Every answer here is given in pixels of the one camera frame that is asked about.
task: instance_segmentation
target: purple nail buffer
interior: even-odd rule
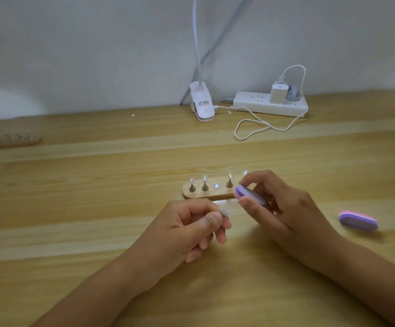
[[[235,188],[235,191],[233,193],[233,195],[237,198],[237,200],[242,197],[242,196],[251,196],[254,199],[256,199],[260,205],[266,205],[267,202],[265,201],[264,198],[262,198],[260,195],[258,195],[256,192],[251,191],[249,188],[243,186],[243,185],[238,185]]]
[[[342,225],[361,229],[363,231],[375,231],[379,228],[374,218],[353,211],[342,211],[339,214],[339,222]]]

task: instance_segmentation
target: power strip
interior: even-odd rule
[[[233,100],[232,109],[244,111],[236,107],[245,107],[252,112],[269,113],[272,115],[291,116],[303,118],[308,110],[308,104],[305,98],[299,97],[299,101],[285,101],[283,104],[270,103],[270,94],[237,92]]]

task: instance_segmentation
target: forearm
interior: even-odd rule
[[[111,326],[141,291],[124,255],[108,263],[58,302],[32,327]]]
[[[395,265],[349,241],[340,256],[326,275],[395,325]]]

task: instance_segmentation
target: wooden base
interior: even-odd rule
[[[233,198],[233,191],[235,190],[235,187],[238,185],[238,181],[243,179],[242,174],[236,174],[233,176],[232,184],[233,186],[231,188],[226,187],[227,182],[229,181],[228,176],[219,176],[216,178],[208,178],[208,181],[206,182],[206,185],[208,186],[207,191],[202,190],[202,186],[204,185],[204,182],[202,179],[195,180],[194,186],[196,187],[196,190],[194,192],[190,192],[190,182],[187,182],[184,184],[182,187],[182,193],[184,194],[185,198],[227,198],[227,197],[232,197]]]

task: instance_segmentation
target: person's right hand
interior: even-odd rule
[[[254,191],[268,202],[261,206],[249,196],[238,203],[266,229],[289,255],[311,269],[328,274],[343,254],[346,240],[331,226],[311,196],[288,186],[270,170],[244,176],[243,186],[256,183]]]

